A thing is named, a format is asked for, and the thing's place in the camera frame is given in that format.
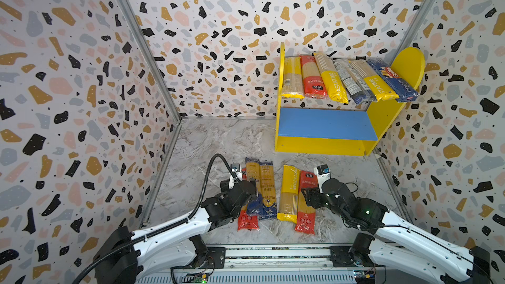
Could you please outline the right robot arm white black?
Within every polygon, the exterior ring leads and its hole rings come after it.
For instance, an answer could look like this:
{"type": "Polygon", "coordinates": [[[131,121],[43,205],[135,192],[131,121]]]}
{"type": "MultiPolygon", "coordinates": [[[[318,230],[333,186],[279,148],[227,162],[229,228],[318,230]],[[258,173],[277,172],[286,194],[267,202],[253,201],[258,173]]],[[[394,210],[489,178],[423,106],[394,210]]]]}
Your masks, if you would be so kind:
{"type": "Polygon", "coordinates": [[[327,208],[359,231],[336,264],[391,267],[428,283],[492,283],[490,254],[461,247],[422,230],[386,206],[355,196],[346,184],[330,178],[321,187],[304,187],[306,205],[327,208]]]}

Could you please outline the yellow Pastatime spaghetti bag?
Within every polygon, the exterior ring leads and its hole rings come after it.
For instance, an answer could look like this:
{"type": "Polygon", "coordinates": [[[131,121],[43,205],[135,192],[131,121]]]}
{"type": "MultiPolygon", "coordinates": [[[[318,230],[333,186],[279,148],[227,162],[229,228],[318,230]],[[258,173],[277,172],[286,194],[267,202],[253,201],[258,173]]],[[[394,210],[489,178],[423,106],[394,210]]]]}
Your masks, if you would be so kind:
{"type": "Polygon", "coordinates": [[[389,101],[399,98],[383,78],[365,61],[352,60],[349,63],[359,74],[364,83],[373,93],[375,101],[389,101]]]}

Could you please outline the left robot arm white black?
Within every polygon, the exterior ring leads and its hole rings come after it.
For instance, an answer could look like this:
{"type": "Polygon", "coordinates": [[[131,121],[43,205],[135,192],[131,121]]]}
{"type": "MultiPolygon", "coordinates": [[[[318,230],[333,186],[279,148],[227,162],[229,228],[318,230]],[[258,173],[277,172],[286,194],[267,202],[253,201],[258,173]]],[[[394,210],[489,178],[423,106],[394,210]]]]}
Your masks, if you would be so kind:
{"type": "Polygon", "coordinates": [[[241,209],[256,199],[254,184],[243,180],[202,202],[194,216],[185,214],[155,227],[113,231],[93,261],[98,283],[135,283],[139,277],[170,268],[198,268],[209,250],[203,234],[239,218],[241,209]]]}

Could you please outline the yellow label spaghetti bag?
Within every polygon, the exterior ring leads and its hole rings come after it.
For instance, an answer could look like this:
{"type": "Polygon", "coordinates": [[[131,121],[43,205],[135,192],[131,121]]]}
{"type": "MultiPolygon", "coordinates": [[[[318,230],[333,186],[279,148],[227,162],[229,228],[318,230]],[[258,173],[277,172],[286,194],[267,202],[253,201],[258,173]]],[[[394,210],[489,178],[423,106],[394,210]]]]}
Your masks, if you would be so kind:
{"type": "Polygon", "coordinates": [[[294,99],[303,99],[305,97],[300,56],[285,58],[281,95],[285,98],[294,99]]]}

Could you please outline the clear printed spaghetti bag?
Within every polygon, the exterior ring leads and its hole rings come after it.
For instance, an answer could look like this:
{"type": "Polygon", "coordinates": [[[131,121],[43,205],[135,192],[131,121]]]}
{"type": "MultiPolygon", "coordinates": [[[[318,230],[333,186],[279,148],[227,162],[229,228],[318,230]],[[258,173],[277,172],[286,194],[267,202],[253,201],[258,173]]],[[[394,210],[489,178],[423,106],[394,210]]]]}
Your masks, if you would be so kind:
{"type": "Polygon", "coordinates": [[[334,60],[333,63],[351,99],[357,105],[376,99],[370,87],[365,83],[362,75],[348,60],[338,59],[334,60]]]}

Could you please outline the blue Barilla spaghetti bag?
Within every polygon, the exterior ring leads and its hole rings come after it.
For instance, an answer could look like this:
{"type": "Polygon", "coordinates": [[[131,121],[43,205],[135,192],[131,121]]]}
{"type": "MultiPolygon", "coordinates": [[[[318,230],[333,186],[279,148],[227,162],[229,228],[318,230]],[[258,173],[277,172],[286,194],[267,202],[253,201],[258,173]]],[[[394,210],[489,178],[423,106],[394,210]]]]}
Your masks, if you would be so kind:
{"type": "Polygon", "coordinates": [[[369,58],[366,62],[378,73],[385,83],[398,95],[396,102],[412,102],[419,96],[418,92],[401,78],[383,59],[369,58]]]}

